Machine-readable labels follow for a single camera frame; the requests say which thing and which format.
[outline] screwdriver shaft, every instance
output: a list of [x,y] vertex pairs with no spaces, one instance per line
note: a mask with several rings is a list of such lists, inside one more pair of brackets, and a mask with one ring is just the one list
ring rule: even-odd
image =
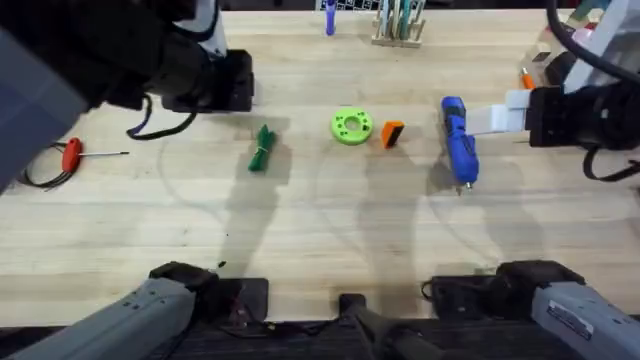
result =
[[80,153],[80,156],[113,156],[113,155],[129,155],[128,151],[112,151],[101,153]]

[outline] orange object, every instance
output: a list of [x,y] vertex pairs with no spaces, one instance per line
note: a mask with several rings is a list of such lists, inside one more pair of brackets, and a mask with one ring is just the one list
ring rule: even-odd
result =
[[387,121],[382,128],[382,147],[389,149],[394,146],[400,137],[400,133],[404,129],[402,121]]
[[71,138],[62,153],[62,171],[73,172],[80,161],[80,153],[82,152],[82,143],[78,138]]
[[527,72],[527,69],[522,68],[522,83],[524,84],[524,88],[525,89],[535,89],[536,86],[533,83],[533,78],[531,77],[531,75],[529,75],[529,73]]

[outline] pen holder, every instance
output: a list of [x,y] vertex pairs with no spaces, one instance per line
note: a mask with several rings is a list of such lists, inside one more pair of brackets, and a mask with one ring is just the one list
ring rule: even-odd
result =
[[426,20],[422,20],[424,0],[412,10],[411,0],[384,0],[373,20],[376,29],[371,37],[373,45],[419,48]]

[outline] label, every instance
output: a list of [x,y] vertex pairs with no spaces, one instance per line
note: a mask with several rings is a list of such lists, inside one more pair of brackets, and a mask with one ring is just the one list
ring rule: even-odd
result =
[[591,340],[591,337],[593,336],[593,325],[582,320],[564,306],[553,300],[549,300],[547,314],[563,323],[566,327],[578,334],[578,336],[583,337],[587,341]]

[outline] orange screwdriver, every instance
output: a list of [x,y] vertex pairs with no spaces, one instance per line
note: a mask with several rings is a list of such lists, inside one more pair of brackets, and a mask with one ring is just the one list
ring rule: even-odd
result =
[[533,78],[529,75],[526,68],[522,68],[522,83],[525,89],[534,89],[536,86],[533,84]]

